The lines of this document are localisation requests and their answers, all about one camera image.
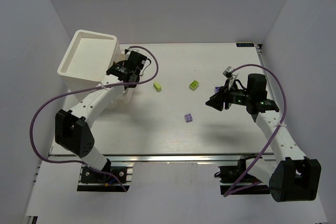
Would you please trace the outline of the yellow-green 2x3 lego brick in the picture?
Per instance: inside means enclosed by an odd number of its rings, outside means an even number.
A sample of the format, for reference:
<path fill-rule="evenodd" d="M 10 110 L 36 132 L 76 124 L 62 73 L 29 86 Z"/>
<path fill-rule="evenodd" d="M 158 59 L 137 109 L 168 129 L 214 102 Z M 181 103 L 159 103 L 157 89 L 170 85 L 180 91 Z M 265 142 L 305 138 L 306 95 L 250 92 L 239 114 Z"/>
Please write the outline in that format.
<path fill-rule="evenodd" d="M 189 88 L 192 90 L 192 91 L 195 91 L 199 86 L 199 82 L 194 80 L 190 85 L 189 85 Z"/>

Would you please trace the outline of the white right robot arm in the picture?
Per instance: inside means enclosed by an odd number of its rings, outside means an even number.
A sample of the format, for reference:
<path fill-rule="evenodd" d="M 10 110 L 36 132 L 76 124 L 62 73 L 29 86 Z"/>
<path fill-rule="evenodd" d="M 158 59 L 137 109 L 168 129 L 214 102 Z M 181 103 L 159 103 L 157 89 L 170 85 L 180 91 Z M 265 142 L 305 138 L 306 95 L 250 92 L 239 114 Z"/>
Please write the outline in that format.
<path fill-rule="evenodd" d="M 244 106 L 270 141 L 276 164 L 267 163 L 259 154 L 243 155 L 236 166 L 220 170 L 222 182 L 236 185 L 245 180 L 250 186 L 262 182 L 276 202 L 315 200 L 321 165 L 317 159 L 307 157 L 281 124 L 278 106 L 267 98 L 266 77 L 253 73 L 248 75 L 246 88 L 240 89 L 239 83 L 234 78 L 226 80 L 206 105 L 218 111 L 232 104 Z"/>

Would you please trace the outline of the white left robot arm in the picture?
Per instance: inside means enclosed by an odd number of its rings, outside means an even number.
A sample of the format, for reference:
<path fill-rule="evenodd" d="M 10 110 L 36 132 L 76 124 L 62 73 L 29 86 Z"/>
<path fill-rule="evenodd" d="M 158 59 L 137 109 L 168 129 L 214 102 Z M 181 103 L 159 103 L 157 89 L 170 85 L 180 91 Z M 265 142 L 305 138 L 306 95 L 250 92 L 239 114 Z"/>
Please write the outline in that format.
<path fill-rule="evenodd" d="M 109 173 L 111 162 L 94 146 L 91 127 L 101 112 L 125 91 L 135 88 L 149 59 L 131 51 L 126 60 L 114 62 L 97 89 L 88 93 L 70 110 L 59 110 L 55 118 L 55 142 L 95 170 Z"/>

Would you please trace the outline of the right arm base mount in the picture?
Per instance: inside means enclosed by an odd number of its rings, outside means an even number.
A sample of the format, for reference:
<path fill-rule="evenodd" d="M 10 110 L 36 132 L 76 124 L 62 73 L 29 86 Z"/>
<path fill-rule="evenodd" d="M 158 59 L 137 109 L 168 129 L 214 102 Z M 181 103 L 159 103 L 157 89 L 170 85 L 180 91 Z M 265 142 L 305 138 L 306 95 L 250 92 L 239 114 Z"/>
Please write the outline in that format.
<path fill-rule="evenodd" d="M 217 171 L 214 174 L 215 178 L 220 179 L 220 194 L 223 196 L 226 191 L 230 188 L 230 186 L 239 178 L 239 176 L 245 171 L 247 168 L 246 161 L 252 160 L 257 155 L 243 155 L 239 158 L 236 165 L 224 165 L 219 166 Z M 239 182 L 239 184 L 234 188 L 243 187 L 243 183 L 247 186 L 252 185 L 257 182 L 257 178 L 252 175 L 245 175 L 244 178 Z M 254 187 L 249 187 L 247 189 L 238 191 L 233 193 L 233 195 L 269 195 L 270 191 L 267 185 L 259 184 Z"/>

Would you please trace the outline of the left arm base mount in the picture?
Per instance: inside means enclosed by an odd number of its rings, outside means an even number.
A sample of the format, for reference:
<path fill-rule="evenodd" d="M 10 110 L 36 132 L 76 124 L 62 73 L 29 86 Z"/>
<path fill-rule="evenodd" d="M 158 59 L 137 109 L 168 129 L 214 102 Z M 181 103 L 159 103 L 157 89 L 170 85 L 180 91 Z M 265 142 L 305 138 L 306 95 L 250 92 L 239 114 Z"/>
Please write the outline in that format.
<path fill-rule="evenodd" d="M 124 193 L 128 191 L 133 174 L 132 163 L 112 163 L 111 175 L 93 171 L 88 166 L 82 166 L 77 184 L 77 191 L 99 193 Z"/>

